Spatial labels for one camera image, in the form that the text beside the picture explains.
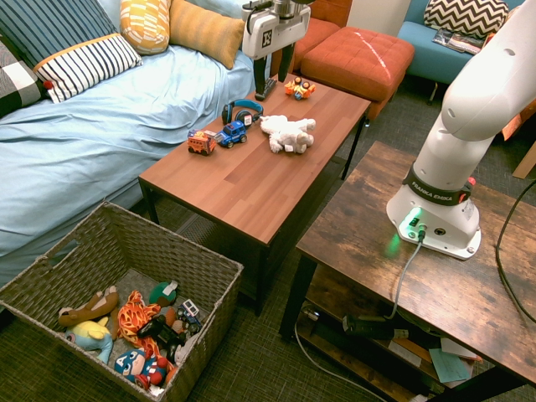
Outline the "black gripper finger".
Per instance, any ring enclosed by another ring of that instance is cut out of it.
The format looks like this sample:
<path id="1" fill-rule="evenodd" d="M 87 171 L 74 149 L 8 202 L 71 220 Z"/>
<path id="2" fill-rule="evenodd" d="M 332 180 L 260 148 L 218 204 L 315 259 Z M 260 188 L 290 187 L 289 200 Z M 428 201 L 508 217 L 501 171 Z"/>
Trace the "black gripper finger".
<path id="1" fill-rule="evenodd" d="M 258 101 L 265 99 L 265 67 L 267 57 L 254 60 L 255 98 Z"/>
<path id="2" fill-rule="evenodd" d="M 295 44 L 291 43 L 281 49 L 281 62 L 278 69 L 279 77 L 286 77 L 294 54 Z"/>

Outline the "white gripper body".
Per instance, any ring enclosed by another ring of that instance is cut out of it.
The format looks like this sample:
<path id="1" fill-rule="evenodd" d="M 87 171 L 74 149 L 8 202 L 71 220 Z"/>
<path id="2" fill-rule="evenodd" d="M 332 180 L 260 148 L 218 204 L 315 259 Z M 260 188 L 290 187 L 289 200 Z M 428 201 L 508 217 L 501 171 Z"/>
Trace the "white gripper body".
<path id="1" fill-rule="evenodd" d="M 242 5 L 245 29 L 242 51 L 252 59 L 302 39 L 311 17 L 311 1 L 249 1 Z"/>

